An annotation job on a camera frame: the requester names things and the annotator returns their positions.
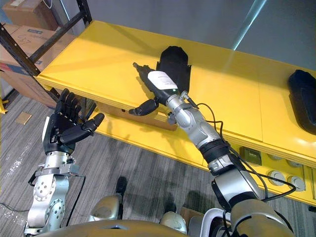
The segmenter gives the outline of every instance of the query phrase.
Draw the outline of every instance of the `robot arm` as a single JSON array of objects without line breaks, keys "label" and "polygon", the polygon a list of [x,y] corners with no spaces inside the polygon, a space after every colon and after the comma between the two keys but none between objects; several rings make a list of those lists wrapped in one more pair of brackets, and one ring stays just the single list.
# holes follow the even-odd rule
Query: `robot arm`
[{"label": "robot arm", "polygon": [[[259,200],[256,182],[238,157],[230,152],[230,145],[205,121],[187,92],[184,91],[180,95],[177,85],[164,72],[154,71],[148,66],[142,67],[136,63],[133,66],[141,80],[155,94],[155,101],[171,110],[169,121],[177,123],[187,133],[207,161],[210,172],[215,176],[212,188],[218,201],[226,211],[231,212],[234,236],[271,236],[271,233],[293,236],[282,218]],[[129,112],[143,115],[135,111],[148,112],[158,107],[155,104],[151,108],[143,108],[143,105]]]},{"label": "robot arm", "polygon": [[85,121],[79,117],[81,106],[73,93],[65,89],[55,112],[47,119],[42,141],[45,164],[33,174],[29,184],[34,187],[33,203],[24,229],[25,235],[38,235],[60,228],[65,213],[68,177],[77,176],[79,167],[70,157],[76,142],[93,135],[104,115],[97,114]]}]

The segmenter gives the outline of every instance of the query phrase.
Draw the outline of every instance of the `gray carpet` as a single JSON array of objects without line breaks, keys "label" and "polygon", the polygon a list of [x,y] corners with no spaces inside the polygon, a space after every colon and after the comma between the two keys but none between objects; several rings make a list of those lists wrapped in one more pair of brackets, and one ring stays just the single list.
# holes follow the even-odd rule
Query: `gray carpet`
[{"label": "gray carpet", "polygon": [[[41,133],[52,110],[17,93],[9,99],[8,113],[1,115],[0,202],[27,209],[33,200],[33,188],[27,181],[44,162]],[[26,125],[14,121],[21,112],[32,114]],[[200,212],[219,207],[210,173],[124,142],[95,134],[77,143],[73,157],[87,178],[71,224],[87,221],[94,204],[113,194],[121,175],[128,179],[124,219],[158,222],[168,200],[173,200],[179,211],[181,206]],[[66,217],[81,182],[80,178],[70,179]],[[270,205],[288,219],[296,236],[315,236],[316,213],[309,212],[306,204],[280,198]],[[22,236],[26,219],[27,212],[11,212],[0,205],[0,236]]]}]

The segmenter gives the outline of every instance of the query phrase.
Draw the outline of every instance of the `cable connector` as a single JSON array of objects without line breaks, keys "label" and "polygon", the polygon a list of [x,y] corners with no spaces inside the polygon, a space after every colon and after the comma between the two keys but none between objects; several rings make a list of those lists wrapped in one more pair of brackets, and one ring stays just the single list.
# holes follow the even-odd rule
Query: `cable connector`
[{"label": "cable connector", "polygon": [[190,96],[188,95],[187,91],[182,91],[181,95],[180,95],[180,100],[187,100],[194,108],[198,109],[198,106],[196,105],[196,103],[193,101],[193,99],[190,98]]}]

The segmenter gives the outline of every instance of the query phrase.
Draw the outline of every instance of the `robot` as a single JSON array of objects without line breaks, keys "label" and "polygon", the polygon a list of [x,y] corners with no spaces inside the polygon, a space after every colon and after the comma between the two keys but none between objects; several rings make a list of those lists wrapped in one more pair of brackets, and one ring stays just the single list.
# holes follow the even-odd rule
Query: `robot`
[{"label": "robot", "polygon": [[[288,222],[259,199],[259,188],[240,162],[238,154],[223,139],[222,134],[205,121],[188,93],[180,93],[178,86],[165,72],[136,63],[133,66],[155,98],[129,112],[145,115],[155,110],[159,104],[167,106],[171,111],[169,121],[176,123],[187,133],[215,177],[212,188],[224,210],[213,208],[205,214],[200,236],[211,236],[211,220],[221,217],[224,221],[230,221],[231,230],[226,228],[225,233],[220,236],[293,237]],[[35,177],[38,178],[34,185],[34,200],[24,234],[41,234],[43,237],[185,236],[187,229],[183,218],[172,211],[164,214],[160,224],[120,220],[126,188],[124,179],[119,180],[113,196],[103,198],[93,208],[89,219],[91,222],[60,229],[69,187],[68,177],[78,176],[79,170],[70,155],[75,149],[75,143],[93,135],[104,118],[103,114],[98,114],[93,119],[81,120],[81,107],[77,103],[75,95],[65,89],[54,114],[46,120],[43,132],[46,161],[30,180],[32,183]]]}]

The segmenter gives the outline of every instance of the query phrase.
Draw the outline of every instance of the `black cable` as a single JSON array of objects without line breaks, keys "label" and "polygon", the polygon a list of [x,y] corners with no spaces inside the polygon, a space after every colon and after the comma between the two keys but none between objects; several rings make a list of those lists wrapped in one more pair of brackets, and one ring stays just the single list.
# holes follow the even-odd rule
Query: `black cable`
[{"label": "black cable", "polygon": [[275,210],[275,212],[276,212],[277,215],[279,215],[279,217],[281,217],[283,219],[283,221],[286,223],[287,227],[292,231],[292,233],[294,233],[293,229],[292,229],[290,223],[287,221],[287,219],[281,213],[279,213],[278,211]]},{"label": "black cable", "polygon": [[265,189],[265,198],[264,198],[264,199],[267,199],[267,198],[269,197],[269,192],[268,192],[268,187],[267,187],[266,182],[263,180],[263,178],[262,178],[245,160],[243,160],[243,159],[240,157],[239,153],[236,152],[236,151],[231,147],[231,145],[230,145],[228,142],[225,141],[225,139],[224,139],[224,137],[223,137],[223,126],[224,126],[224,122],[223,122],[223,121],[216,121],[216,120],[215,120],[215,115],[214,115],[212,109],[211,109],[207,104],[205,104],[205,103],[199,103],[199,104],[197,104],[197,105],[205,105],[206,107],[209,108],[209,110],[211,111],[212,116],[213,116],[213,121],[208,121],[208,120],[206,120],[206,122],[212,122],[212,123],[214,123],[215,131],[217,131],[215,124],[218,123],[218,122],[221,123],[220,132],[219,132],[219,135],[220,135],[221,139],[223,140],[224,143],[226,143],[227,145],[229,145],[229,150],[230,150],[231,152],[233,152],[249,169],[251,169],[251,170],[254,172],[254,174],[256,174],[256,175],[258,176],[258,178],[259,178],[260,181],[262,182],[263,187],[264,187],[264,189]]},{"label": "black cable", "polygon": [[271,177],[271,176],[268,176],[268,175],[264,175],[264,174],[259,174],[259,175],[262,176],[262,177],[265,177],[265,178],[267,178],[267,179],[273,179],[273,180],[278,181],[278,182],[281,182],[281,183],[283,183],[283,184],[287,184],[288,186],[291,186],[291,187],[292,187],[292,189],[290,189],[289,191],[287,191],[287,192],[285,192],[285,193],[278,194],[278,195],[274,195],[274,196],[272,196],[272,197],[262,199],[261,201],[266,202],[266,201],[271,201],[271,200],[274,200],[274,199],[277,199],[277,198],[281,198],[281,197],[283,197],[283,196],[286,196],[286,195],[291,194],[292,192],[294,192],[294,191],[296,190],[295,185],[293,185],[293,184],[291,184],[291,183],[288,183],[288,182],[286,182],[286,181],[283,181],[283,180],[280,180],[280,179],[277,179],[277,178],[274,178],[274,177]]},{"label": "black cable", "polygon": [[70,212],[70,215],[69,215],[69,217],[68,217],[66,226],[68,226],[68,224],[69,224],[69,222],[70,222],[71,216],[72,216],[73,211],[74,211],[74,209],[75,209],[75,207],[76,207],[76,204],[77,204],[77,202],[78,202],[78,199],[79,199],[79,197],[80,197],[80,194],[81,194],[81,192],[82,192],[82,189],[83,189],[84,183],[85,183],[85,175],[72,175],[72,176],[74,176],[74,177],[83,177],[83,182],[82,182],[82,184],[81,184],[81,188],[80,188],[80,191],[79,191],[79,193],[78,193],[78,195],[77,195],[77,199],[76,199],[76,201],[75,201],[75,203],[74,203],[74,206],[73,206],[73,208],[71,209],[71,212]]},{"label": "black cable", "polygon": [[267,187],[266,182],[263,180],[263,178],[262,178],[262,177],[259,175],[259,173],[257,173],[257,171],[255,171],[243,158],[241,158],[241,156],[238,154],[237,151],[234,150],[234,148],[232,148],[231,146],[229,146],[229,150],[230,150],[231,152],[233,152],[249,169],[251,169],[251,171],[252,171],[251,173],[257,175],[258,178],[260,179],[260,181],[262,182],[263,187],[264,187],[264,189],[265,189],[265,198],[262,199],[261,201],[264,201],[264,200],[268,199],[268,198],[269,198],[268,187]]},{"label": "black cable", "polygon": [[228,227],[227,227],[227,222],[226,222],[226,213],[227,213],[227,211],[226,211],[226,210],[224,210],[224,211],[223,211],[223,222],[224,222],[224,227],[225,227],[225,231],[226,231],[227,237],[231,237],[231,234],[229,233],[229,230],[228,230]]},{"label": "black cable", "polygon": [[199,103],[199,104],[197,104],[197,106],[199,106],[199,105],[204,105],[204,106],[206,106],[206,107],[208,107],[208,109],[211,111],[211,113],[212,113],[212,115],[213,115],[213,123],[214,123],[214,128],[215,128],[215,130],[216,130],[216,120],[215,120],[215,114],[214,114],[214,112],[213,112],[213,110],[211,109],[211,107],[209,107],[206,103]]},{"label": "black cable", "polygon": [[9,209],[10,211],[16,211],[16,212],[26,212],[29,211],[29,209],[27,210],[16,210],[13,207],[9,206],[8,204],[5,204],[3,202],[0,202],[0,205],[5,206],[7,209]]}]

